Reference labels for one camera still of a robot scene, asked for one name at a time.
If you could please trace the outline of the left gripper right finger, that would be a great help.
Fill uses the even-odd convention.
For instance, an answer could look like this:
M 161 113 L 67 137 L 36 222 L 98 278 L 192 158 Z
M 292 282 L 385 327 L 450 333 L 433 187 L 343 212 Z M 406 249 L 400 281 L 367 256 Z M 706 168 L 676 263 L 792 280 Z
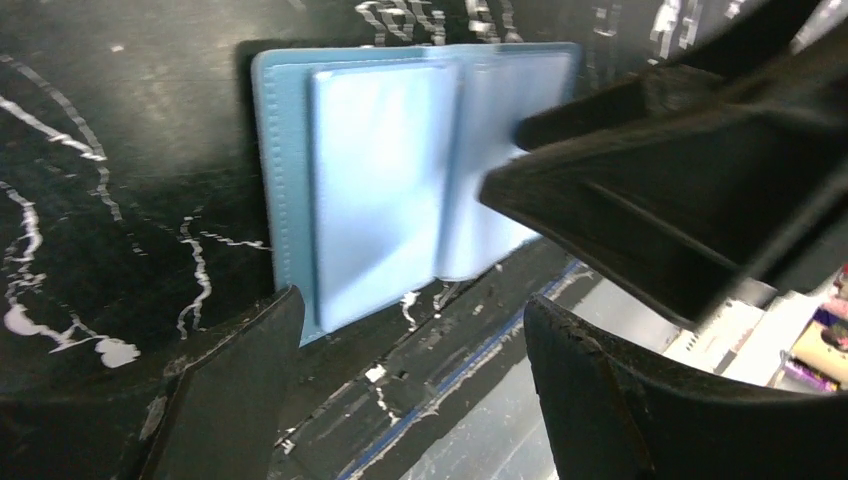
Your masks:
M 563 479 L 843 479 L 847 398 L 670 360 L 536 295 L 525 339 Z

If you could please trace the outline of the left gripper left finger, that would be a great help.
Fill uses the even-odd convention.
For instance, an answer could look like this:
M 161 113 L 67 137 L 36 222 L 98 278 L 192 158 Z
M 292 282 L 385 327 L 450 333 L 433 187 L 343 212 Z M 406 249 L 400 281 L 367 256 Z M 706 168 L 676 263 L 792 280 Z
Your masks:
M 305 314 L 288 286 L 109 372 L 1 397 L 5 479 L 263 479 Z

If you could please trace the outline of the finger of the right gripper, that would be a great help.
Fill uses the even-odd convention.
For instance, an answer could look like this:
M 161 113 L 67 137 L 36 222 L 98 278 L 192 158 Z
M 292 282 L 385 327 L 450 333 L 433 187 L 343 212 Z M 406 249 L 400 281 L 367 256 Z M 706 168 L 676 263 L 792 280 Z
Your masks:
M 723 105 L 599 132 L 491 172 L 487 206 L 668 320 L 742 282 L 808 292 L 847 260 L 847 110 Z
M 640 72 L 613 76 L 591 94 L 518 123 L 517 145 L 546 145 L 690 106 L 785 54 L 815 1 L 723 1 L 719 18 L 705 1 L 664 1 L 647 35 Z

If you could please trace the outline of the blue card holder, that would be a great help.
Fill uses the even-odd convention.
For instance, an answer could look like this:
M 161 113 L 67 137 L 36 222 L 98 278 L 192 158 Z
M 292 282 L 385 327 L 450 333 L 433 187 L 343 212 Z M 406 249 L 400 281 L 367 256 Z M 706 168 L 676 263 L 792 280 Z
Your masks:
M 252 63 L 274 279 L 310 343 L 532 242 L 482 205 L 517 124 L 566 103 L 570 42 L 268 50 Z

